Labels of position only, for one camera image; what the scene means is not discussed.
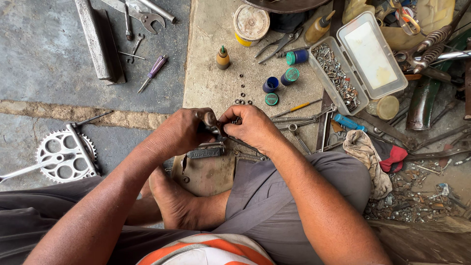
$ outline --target concrete floor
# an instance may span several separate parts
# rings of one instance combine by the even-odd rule
[[[321,96],[323,87],[309,64],[305,63],[296,65],[300,71],[298,81],[289,87],[280,85],[276,91],[280,97],[278,105],[272,107],[266,105],[263,100],[265,93],[261,89],[262,84],[270,76],[279,78],[288,65],[284,59],[276,58],[259,65],[257,64],[259,58],[255,59],[253,56],[266,44],[283,35],[269,32],[258,45],[244,47],[234,37],[231,16],[231,13],[242,4],[240,1],[222,3],[218,0],[193,0],[191,11],[189,3],[189,0],[159,2],[162,7],[177,16],[180,22],[170,25],[166,21],[165,29],[154,25],[159,33],[157,35],[147,33],[137,20],[131,20],[135,33],[141,32],[146,35],[137,54],[148,60],[136,60],[133,65],[128,65],[124,62],[125,57],[121,57],[128,82],[115,86],[104,86],[96,79],[73,1],[59,1],[47,5],[41,1],[26,4],[21,0],[1,3],[0,9],[3,15],[0,16],[0,22],[5,27],[0,29],[2,35],[0,50],[6,54],[6,61],[0,69],[8,78],[5,78],[4,85],[0,87],[0,99],[65,104],[67,106],[63,108],[68,109],[71,114],[75,114],[77,109],[75,106],[131,111],[127,114],[131,118],[126,119],[124,123],[101,123],[105,126],[87,124],[81,128],[96,145],[98,161],[103,175],[106,176],[151,132],[130,129],[133,127],[132,121],[136,121],[132,117],[142,115],[140,111],[170,114],[181,106],[211,107],[219,116],[233,104],[235,99],[241,98],[240,93],[244,92],[245,101],[252,100],[254,105],[268,115],[273,115]],[[108,11],[117,45],[123,50],[130,50],[134,42],[124,40],[122,14],[99,0],[93,0],[92,5]],[[310,25],[313,19],[329,13],[331,9],[331,5],[321,6],[306,24]],[[221,45],[227,47],[231,58],[231,66],[225,71],[217,69],[215,64],[216,53]],[[303,45],[300,37],[296,42],[287,45],[285,50]],[[261,57],[268,55],[273,49],[268,49]],[[159,72],[158,79],[154,79],[143,94],[137,95],[135,92],[144,81],[154,60],[163,53],[171,55],[169,62]],[[454,93],[453,88],[442,86],[433,116],[453,98]],[[10,104],[9,107],[0,109],[5,113],[33,117],[0,114],[0,137],[4,136],[4,141],[0,138],[0,157],[2,157],[0,174],[34,164],[35,151],[41,139],[51,131],[64,128],[65,122],[58,119],[67,120],[67,117],[73,117],[74,121],[80,121],[80,117],[89,117],[56,115],[51,112],[47,117],[53,119],[37,118],[34,114],[37,112],[13,111],[17,105]],[[292,116],[310,116],[319,110],[320,103],[316,103],[294,112]],[[434,129],[406,133],[421,142],[464,124],[461,119],[463,112],[464,104],[460,102],[436,124]],[[400,131],[405,131],[404,124],[403,122],[398,126]],[[306,125],[299,129],[301,138],[312,151],[317,130],[318,124]],[[290,133],[284,132],[284,134],[295,142]],[[420,152],[442,150],[444,143],[451,142],[455,137],[457,136],[430,145],[429,149],[423,148]],[[228,145],[229,148],[253,153],[232,142],[228,142]],[[338,147],[336,151],[343,152],[343,149]],[[430,175],[424,182],[422,190],[431,190],[437,183],[448,182],[466,203],[471,199],[471,180],[468,177],[470,167],[471,164],[450,166],[442,177]],[[52,182],[36,171],[3,183],[0,185],[0,190],[28,189],[50,184]]]

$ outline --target green metal part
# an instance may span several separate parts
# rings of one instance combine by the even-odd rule
[[[471,29],[454,37],[448,46],[458,50],[464,50],[467,46],[467,39],[471,37]],[[445,47],[443,52],[454,51]],[[441,71],[448,71],[452,60],[444,61],[436,64],[434,67]],[[419,85],[412,95],[409,114],[407,115],[406,129],[412,130],[429,130],[432,116],[433,102],[437,95],[441,82],[430,77],[423,76],[419,80]]]

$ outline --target green lid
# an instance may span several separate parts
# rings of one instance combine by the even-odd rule
[[[299,70],[294,67],[289,68],[288,70],[286,70],[286,73],[284,74],[284,78],[290,82],[294,82],[298,80]]]
[[[269,106],[276,105],[278,103],[278,96],[275,93],[268,93],[265,96],[265,103]]]
[[[296,62],[296,56],[294,55],[294,52],[290,51],[286,54],[286,63],[289,65],[289,66],[292,66],[294,65],[294,63]]]

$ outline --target man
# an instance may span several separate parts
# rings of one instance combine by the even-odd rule
[[[342,153],[304,157],[255,106],[220,121],[271,161],[240,160],[232,190],[211,197],[167,177],[163,161],[213,141],[197,132],[207,110],[178,110],[103,180],[0,193],[0,263],[391,264],[360,215],[366,168]],[[127,226],[162,219],[163,230]]]

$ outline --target hand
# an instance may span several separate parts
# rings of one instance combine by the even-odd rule
[[[204,142],[215,141],[209,132],[199,132],[201,119],[197,114],[212,111],[211,108],[181,108],[170,115],[149,137],[158,150],[170,158],[195,149]]]
[[[231,123],[237,117],[242,119],[241,125]],[[250,144],[266,156],[270,156],[280,143],[288,142],[270,118],[254,105],[232,105],[219,121],[224,124],[227,134]]]

